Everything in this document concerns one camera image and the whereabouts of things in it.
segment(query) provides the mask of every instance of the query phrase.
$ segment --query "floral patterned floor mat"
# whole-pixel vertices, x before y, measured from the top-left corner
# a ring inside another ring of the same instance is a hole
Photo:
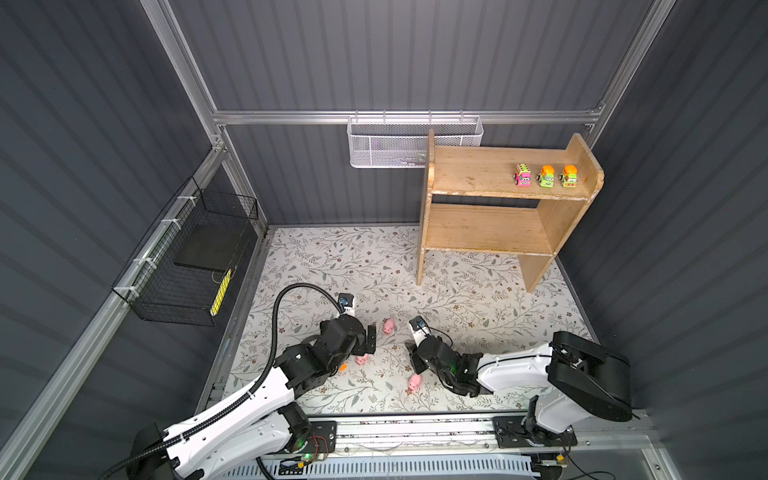
[[[460,353],[504,353],[528,349],[567,330],[590,338],[568,286],[555,263],[533,293],[526,293],[514,255],[429,251],[424,281],[415,284],[418,227],[279,228],[259,281],[249,319],[232,365],[226,395],[261,373],[270,348],[273,301],[286,285],[311,282],[356,297],[356,316],[377,325],[378,345],[364,366],[348,368],[298,402],[306,413],[417,412],[525,409],[540,388],[515,388],[474,399],[444,389],[423,373],[416,392],[404,343],[408,320],[422,315],[448,333]],[[317,292],[296,289],[280,304],[278,354],[319,333],[333,314]],[[395,332],[385,335],[388,318]]]

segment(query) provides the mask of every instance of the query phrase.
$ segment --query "metal mesh basket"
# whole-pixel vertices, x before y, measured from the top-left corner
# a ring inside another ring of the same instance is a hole
[[[354,168],[424,168],[430,128],[436,145],[479,147],[482,140],[480,117],[441,124],[372,124],[350,118],[349,163]]]
[[[132,284],[113,290],[143,320],[213,326],[217,314],[228,316],[237,296],[258,241],[257,214],[255,198],[198,190],[168,222],[152,252],[126,264],[124,271],[141,262]],[[180,263],[186,242],[198,229],[228,235],[231,248],[222,253],[229,259],[226,267],[206,270]]]

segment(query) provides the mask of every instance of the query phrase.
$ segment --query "robotic arm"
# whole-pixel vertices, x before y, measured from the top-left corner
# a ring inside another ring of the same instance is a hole
[[[416,373],[432,370],[457,395],[492,394],[512,386],[554,387],[534,397],[517,431],[533,445],[559,442],[566,429],[590,415],[614,422],[632,418],[629,361],[597,343],[556,332],[550,343],[495,355],[459,354],[417,316],[407,346]]]
[[[333,301],[319,287],[297,286],[319,290]],[[289,288],[278,296],[273,323],[280,298]],[[352,295],[340,294],[334,303],[339,315],[320,322],[320,335],[314,343],[308,339],[289,346],[273,366],[268,363],[268,373],[261,384],[260,379],[254,380],[215,406],[162,433],[155,425],[139,432],[134,439],[133,458],[128,459],[131,462],[126,467],[128,478],[214,478],[267,453],[300,450],[311,434],[311,425],[294,400],[335,375],[350,355],[362,356],[376,351],[376,328],[368,326],[366,332],[353,316],[353,303]],[[115,467],[102,478],[109,476]]]

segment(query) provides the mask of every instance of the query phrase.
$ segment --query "pink toy car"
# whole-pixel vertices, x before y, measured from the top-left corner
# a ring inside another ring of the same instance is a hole
[[[422,376],[418,373],[414,373],[411,379],[408,381],[408,391],[415,392],[422,385]]]
[[[531,184],[531,170],[526,164],[518,164],[517,173],[515,173],[515,185],[525,187]]]
[[[384,333],[387,335],[392,335],[392,332],[395,331],[395,319],[394,318],[388,318],[384,320]]]

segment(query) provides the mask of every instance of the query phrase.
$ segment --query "striped gray wall panel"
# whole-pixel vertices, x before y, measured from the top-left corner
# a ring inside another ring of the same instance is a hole
[[[765,476],[766,152],[768,4],[678,0],[561,258],[686,478]]]
[[[343,126],[230,125],[227,130],[271,224],[419,221],[424,170],[352,168]],[[571,135],[583,130],[579,124],[491,125],[483,144],[565,148]],[[448,201],[512,205],[502,199]]]
[[[222,110],[597,106],[650,0],[172,0]]]
[[[210,144],[138,1],[0,3],[0,71],[3,444]],[[221,333],[129,316],[27,478],[192,412]]]

